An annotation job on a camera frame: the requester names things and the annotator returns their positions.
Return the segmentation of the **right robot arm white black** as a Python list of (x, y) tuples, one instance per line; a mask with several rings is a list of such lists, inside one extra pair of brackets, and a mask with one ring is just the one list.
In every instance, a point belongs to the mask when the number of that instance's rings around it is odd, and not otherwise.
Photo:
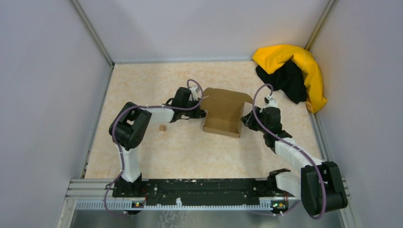
[(292, 135), (282, 128), (279, 108), (255, 107), (241, 121), (245, 127), (262, 132), (265, 145), (299, 170), (298, 175), (287, 170), (273, 171), (268, 182), (270, 194), (291, 193), (301, 200), (306, 212), (315, 219), (326, 212), (347, 207), (347, 195), (338, 165), (318, 159), (297, 145)]

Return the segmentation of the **brown cardboard box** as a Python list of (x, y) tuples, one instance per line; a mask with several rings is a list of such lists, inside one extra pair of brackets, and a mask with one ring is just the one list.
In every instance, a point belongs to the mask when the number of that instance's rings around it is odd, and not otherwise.
[(243, 126), (241, 118), (246, 103), (252, 103), (249, 94), (206, 88), (200, 105), (200, 108), (206, 112), (203, 131), (239, 138)]

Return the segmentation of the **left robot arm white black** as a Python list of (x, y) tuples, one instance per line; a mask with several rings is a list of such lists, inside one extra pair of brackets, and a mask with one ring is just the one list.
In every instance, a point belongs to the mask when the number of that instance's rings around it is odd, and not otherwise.
[(114, 196), (137, 197), (142, 192), (142, 174), (139, 168), (138, 147), (149, 124), (168, 124), (181, 119), (200, 119), (206, 112), (200, 108), (203, 90), (195, 86), (180, 87), (167, 103), (140, 106), (127, 102), (109, 128), (116, 144), (121, 171), (114, 186)]

